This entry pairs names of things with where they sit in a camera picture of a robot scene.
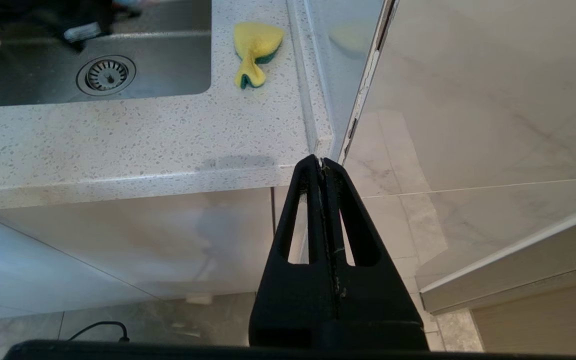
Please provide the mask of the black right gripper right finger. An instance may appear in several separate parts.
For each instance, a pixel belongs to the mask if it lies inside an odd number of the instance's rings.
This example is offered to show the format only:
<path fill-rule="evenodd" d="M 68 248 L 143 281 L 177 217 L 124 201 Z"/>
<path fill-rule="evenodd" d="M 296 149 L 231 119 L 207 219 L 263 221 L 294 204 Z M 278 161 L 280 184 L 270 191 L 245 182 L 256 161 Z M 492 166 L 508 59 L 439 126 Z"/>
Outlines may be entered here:
<path fill-rule="evenodd" d="M 347 171 L 322 160 L 322 209 L 333 285 L 329 347 L 427 351 L 425 327 Z"/>

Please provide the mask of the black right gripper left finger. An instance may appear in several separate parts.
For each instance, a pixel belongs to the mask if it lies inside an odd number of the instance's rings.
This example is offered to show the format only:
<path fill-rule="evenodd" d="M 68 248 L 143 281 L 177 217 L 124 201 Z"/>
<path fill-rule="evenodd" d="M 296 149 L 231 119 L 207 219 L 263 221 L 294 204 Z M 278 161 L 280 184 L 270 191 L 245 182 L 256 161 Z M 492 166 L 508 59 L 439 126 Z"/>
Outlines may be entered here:
<path fill-rule="evenodd" d="M 320 175 L 313 154 L 294 168 L 249 320 L 252 347 L 317 346 L 318 331 L 335 315 Z M 307 264 L 289 260 L 301 196 L 306 198 Z"/>

